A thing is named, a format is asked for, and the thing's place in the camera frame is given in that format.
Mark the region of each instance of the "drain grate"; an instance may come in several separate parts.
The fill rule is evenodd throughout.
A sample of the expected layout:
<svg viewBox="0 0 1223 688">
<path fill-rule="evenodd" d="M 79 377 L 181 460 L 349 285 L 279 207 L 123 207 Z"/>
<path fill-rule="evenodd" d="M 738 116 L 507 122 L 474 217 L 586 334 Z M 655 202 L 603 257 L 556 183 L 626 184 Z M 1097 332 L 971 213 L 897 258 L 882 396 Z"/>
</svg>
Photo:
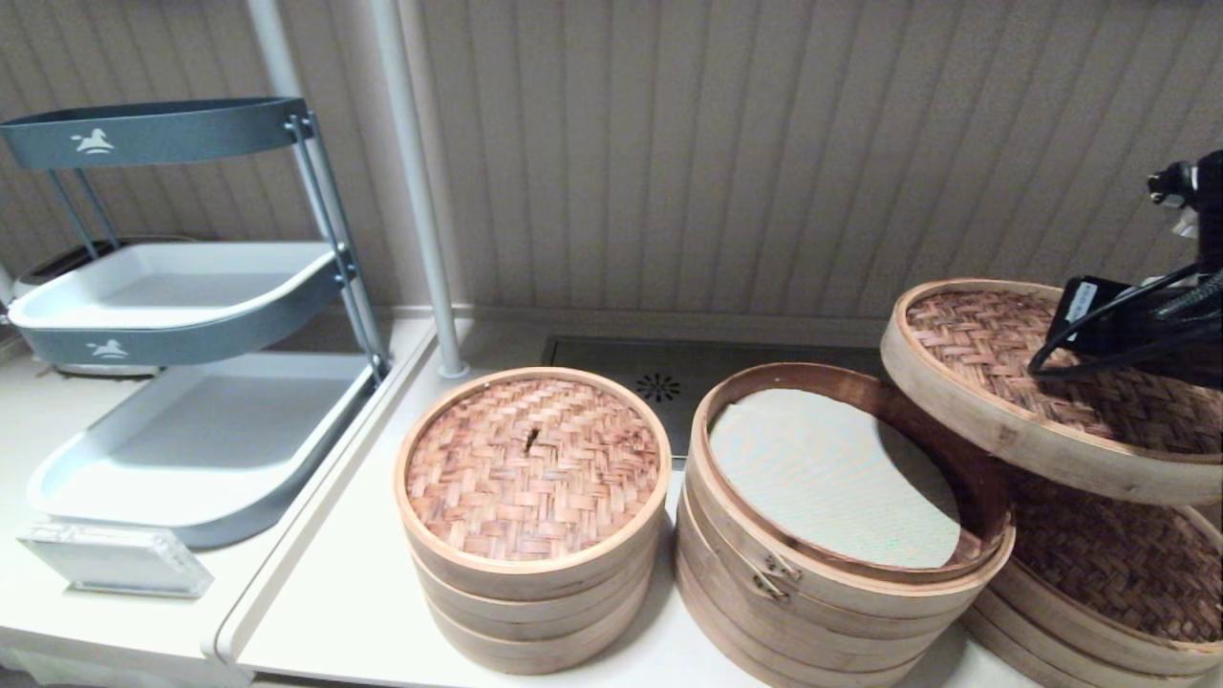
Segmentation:
<svg viewBox="0 0 1223 688">
<path fill-rule="evenodd" d="M 637 380 L 637 395 L 647 402 L 673 402 L 680 396 L 680 384 L 669 375 L 648 374 Z"/>
</svg>

